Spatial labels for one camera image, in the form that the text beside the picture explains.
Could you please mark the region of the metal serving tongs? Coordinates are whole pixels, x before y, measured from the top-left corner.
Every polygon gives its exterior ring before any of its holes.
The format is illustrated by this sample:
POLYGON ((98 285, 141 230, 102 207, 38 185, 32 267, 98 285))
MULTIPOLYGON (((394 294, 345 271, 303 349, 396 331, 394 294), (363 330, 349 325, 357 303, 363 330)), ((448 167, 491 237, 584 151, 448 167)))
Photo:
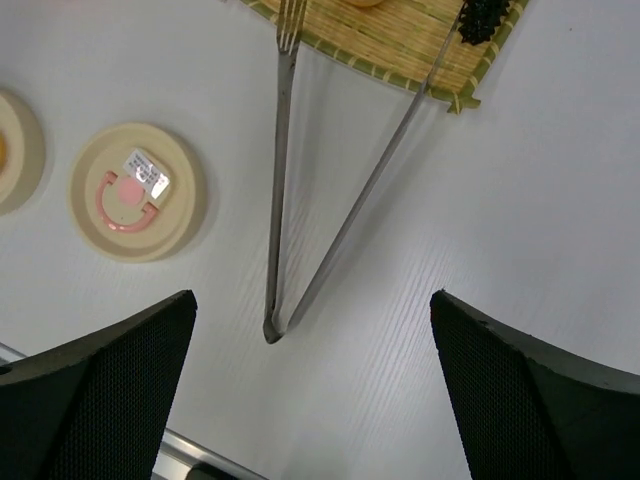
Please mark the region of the metal serving tongs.
MULTIPOLYGON (((270 345, 278 342, 285 335, 285 331, 279 326, 279 298, 280 290, 283 288, 283 285, 280 282, 280 272, 282 269, 281 259, 283 256, 283 212, 286 187, 290 109, 298 49, 301 42, 305 13, 306 3, 304 1, 283 1, 280 4, 276 29, 276 44, 278 47, 277 108, 275 120, 275 152, 266 276, 265 314, 263 320, 264 339, 270 345)), ((420 84, 420 87, 413 97, 406 113, 402 117, 400 124, 394 131, 379 161, 351 207, 327 253, 323 257, 320 266, 301 298, 303 302, 309 300, 311 297, 311 290, 322 283, 323 276, 328 273, 330 264, 337 256, 341 244, 346 238, 351 226, 356 220, 361 209, 364 207, 369 195, 372 193, 376 183, 380 179, 382 173, 406 135, 411 121, 417 113, 420 104, 424 100, 427 91, 435 80, 436 73, 444 58, 449 43, 457 31, 457 26, 462 14, 462 10, 457 12, 454 21, 447 32, 445 41, 443 42, 427 77, 420 84)))

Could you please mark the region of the aluminium front rail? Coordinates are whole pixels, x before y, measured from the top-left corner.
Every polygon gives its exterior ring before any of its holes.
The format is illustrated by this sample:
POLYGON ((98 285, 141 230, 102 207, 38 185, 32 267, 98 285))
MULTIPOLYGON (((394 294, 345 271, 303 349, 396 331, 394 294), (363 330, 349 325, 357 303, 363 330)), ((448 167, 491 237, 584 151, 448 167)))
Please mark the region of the aluminium front rail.
POLYGON ((124 348, 62 346, 27 362, 1 348, 5 479, 255 479, 257 473, 165 429, 182 364, 135 380, 124 348))

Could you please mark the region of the bamboo mat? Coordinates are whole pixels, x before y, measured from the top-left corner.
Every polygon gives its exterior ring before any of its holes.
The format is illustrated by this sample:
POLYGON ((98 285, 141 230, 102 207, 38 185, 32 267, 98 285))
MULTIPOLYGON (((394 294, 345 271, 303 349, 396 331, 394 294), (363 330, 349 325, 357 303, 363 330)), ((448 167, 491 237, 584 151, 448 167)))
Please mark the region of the bamboo mat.
MULTIPOLYGON (((436 59, 461 1, 382 1, 359 8, 346 1, 309 1, 301 41, 381 82, 417 91, 436 59)), ((527 6, 510 1, 491 38, 473 45, 456 33, 427 95, 450 113, 475 109, 475 91, 527 6)))

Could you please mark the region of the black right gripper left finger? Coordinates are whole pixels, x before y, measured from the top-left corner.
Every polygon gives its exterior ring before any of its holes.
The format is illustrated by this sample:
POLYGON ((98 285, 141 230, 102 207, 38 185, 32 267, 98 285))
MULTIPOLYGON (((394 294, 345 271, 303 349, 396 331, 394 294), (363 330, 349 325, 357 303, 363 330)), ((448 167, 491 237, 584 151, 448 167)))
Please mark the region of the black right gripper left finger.
POLYGON ((148 479, 191 341, 183 290, 1 367, 4 479, 148 479))

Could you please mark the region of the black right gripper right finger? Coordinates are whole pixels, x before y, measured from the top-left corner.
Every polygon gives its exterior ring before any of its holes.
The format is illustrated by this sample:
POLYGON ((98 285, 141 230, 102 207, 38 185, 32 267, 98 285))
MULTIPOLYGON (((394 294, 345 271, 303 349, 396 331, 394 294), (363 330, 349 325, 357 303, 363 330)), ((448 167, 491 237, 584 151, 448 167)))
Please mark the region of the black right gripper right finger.
POLYGON ((514 329, 444 290, 430 308, 472 478, 638 478, 638 375, 514 329))

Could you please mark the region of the black seaweed food piece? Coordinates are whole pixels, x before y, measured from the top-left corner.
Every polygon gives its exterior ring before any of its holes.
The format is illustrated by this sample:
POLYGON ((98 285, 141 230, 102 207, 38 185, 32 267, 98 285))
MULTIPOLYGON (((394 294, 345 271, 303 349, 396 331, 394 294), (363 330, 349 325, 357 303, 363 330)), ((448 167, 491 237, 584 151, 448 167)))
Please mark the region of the black seaweed food piece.
POLYGON ((509 0, 468 0, 462 8, 459 31, 467 36, 493 34, 507 14, 509 0))

